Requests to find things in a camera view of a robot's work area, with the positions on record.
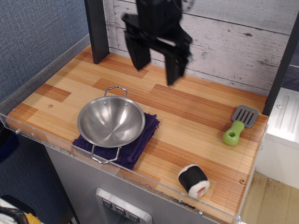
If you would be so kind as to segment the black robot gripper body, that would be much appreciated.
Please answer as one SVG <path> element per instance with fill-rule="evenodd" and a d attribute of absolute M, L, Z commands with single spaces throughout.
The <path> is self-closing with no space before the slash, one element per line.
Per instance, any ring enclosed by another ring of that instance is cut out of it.
<path fill-rule="evenodd" d="M 192 38 L 181 28 L 181 0 L 137 0 L 137 14 L 125 13 L 122 20 L 134 36 L 161 38 L 189 50 Z"/>

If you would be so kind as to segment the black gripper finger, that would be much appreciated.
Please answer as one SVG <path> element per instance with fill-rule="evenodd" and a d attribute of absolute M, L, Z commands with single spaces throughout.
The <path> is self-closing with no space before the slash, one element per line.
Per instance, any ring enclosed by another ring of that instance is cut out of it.
<path fill-rule="evenodd" d="M 165 52 L 165 67 L 167 76 L 167 85 L 173 85 L 174 82 L 184 75 L 186 65 L 191 56 L 189 45 L 185 47 L 169 46 Z"/>
<path fill-rule="evenodd" d="M 143 69 L 151 61 L 149 46 L 141 37 L 134 36 L 128 30 L 125 31 L 125 40 L 134 67 L 137 70 Z"/>

